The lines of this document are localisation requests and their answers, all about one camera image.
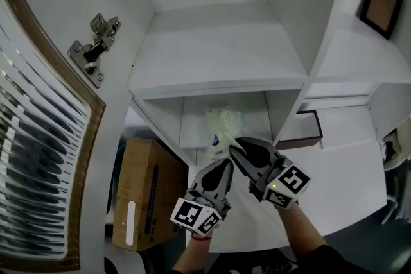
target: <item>white plastic bag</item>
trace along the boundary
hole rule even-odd
[[[241,137],[243,115],[231,106],[209,108],[205,113],[209,136],[208,152],[213,160],[229,157],[229,146],[241,147],[236,142]]]

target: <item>metal hinge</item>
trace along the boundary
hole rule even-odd
[[[99,88],[104,79],[104,74],[100,71],[100,55],[105,51],[109,51],[113,45],[114,36],[120,29],[121,23],[117,16],[107,22],[99,13],[91,20],[90,27],[96,34],[94,45],[82,46],[81,42],[76,40],[69,48],[68,54],[88,79]]]

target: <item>red bracelet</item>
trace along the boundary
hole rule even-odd
[[[192,239],[196,240],[196,241],[208,241],[211,240],[211,237],[194,237],[191,236]]]

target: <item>black sleeve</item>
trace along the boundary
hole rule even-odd
[[[347,262],[330,246],[320,246],[302,262],[296,273],[350,273],[370,274],[369,271]]]

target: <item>fiducial marker cube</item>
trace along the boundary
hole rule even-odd
[[[294,163],[270,182],[263,199],[276,207],[289,209],[310,184],[311,178]]]
[[[170,219],[186,230],[206,236],[222,217],[214,208],[179,198]]]

